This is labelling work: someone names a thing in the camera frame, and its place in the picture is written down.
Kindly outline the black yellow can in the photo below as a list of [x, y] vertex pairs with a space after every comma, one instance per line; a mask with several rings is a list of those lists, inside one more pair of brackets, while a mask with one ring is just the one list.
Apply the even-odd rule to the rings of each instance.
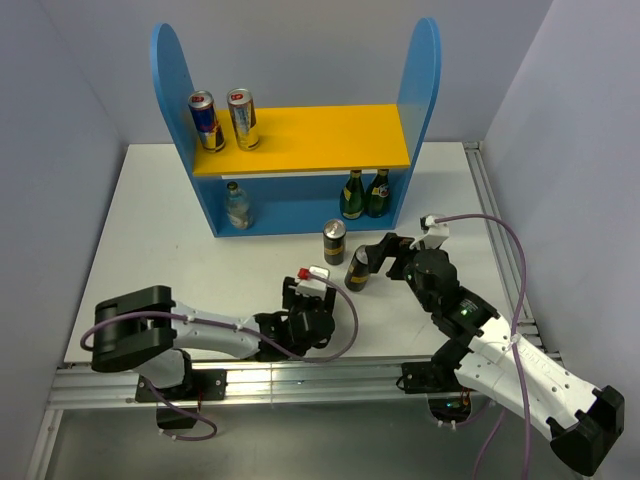
[[359, 246], [347, 269], [344, 284], [352, 292], [362, 291], [369, 279], [369, 262], [366, 246]]

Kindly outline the clear Chang bottle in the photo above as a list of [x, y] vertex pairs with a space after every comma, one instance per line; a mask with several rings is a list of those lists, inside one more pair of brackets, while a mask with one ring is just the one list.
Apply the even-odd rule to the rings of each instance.
[[240, 230], [251, 227], [253, 217], [247, 193], [235, 181], [226, 184], [225, 209], [231, 224]]

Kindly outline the silver gold Red Bull can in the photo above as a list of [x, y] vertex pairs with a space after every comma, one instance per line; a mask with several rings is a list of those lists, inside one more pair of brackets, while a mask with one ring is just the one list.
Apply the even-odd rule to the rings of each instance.
[[251, 92], [244, 88], [230, 90], [227, 94], [227, 105], [238, 147], [244, 151], [255, 149], [260, 138]]

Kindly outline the blue silver Red Bull can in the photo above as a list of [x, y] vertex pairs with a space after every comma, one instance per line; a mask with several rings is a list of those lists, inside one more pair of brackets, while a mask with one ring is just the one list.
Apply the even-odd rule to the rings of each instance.
[[212, 152], [222, 150], [225, 139], [212, 94], [206, 90], [194, 91], [189, 96], [188, 106], [203, 148]]

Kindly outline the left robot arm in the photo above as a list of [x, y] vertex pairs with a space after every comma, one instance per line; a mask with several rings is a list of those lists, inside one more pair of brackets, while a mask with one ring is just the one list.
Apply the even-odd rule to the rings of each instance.
[[278, 362], [326, 347], [335, 330], [335, 288], [317, 279], [283, 281], [282, 308], [234, 318], [192, 309], [156, 285], [98, 303], [81, 338], [100, 373], [135, 371], [172, 399], [195, 386], [190, 350]]

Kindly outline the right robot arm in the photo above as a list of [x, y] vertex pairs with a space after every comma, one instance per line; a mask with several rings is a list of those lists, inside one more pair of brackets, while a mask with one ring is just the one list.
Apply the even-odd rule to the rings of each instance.
[[528, 419], [572, 470], [596, 473], [624, 430], [620, 392], [580, 379], [513, 334], [503, 315], [460, 284], [447, 252], [388, 233], [366, 255], [371, 273], [393, 259], [387, 277], [405, 281], [448, 338], [430, 360], [403, 364], [406, 393], [477, 391]]

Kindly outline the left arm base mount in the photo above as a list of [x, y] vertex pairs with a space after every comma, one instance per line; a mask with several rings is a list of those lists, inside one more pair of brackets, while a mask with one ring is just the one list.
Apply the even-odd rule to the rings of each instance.
[[185, 436], [201, 417], [205, 401], [221, 401], [225, 398], [227, 371], [224, 369], [192, 370], [187, 373], [182, 385], [151, 388], [149, 382], [139, 377], [134, 401], [138, 404], [153, 404], [156, 407], [157, 427], [164, 433]]

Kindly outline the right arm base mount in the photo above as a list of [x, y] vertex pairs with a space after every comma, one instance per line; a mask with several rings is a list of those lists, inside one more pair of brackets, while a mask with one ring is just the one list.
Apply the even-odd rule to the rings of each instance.
[[402, 363], [396, 387], [407, 395], [426, 395], [429, 411], [437, 424], [456, 426], [471, 417], [469, 390], [461, 386], [453, 374], [439, 372], [431, 361]]

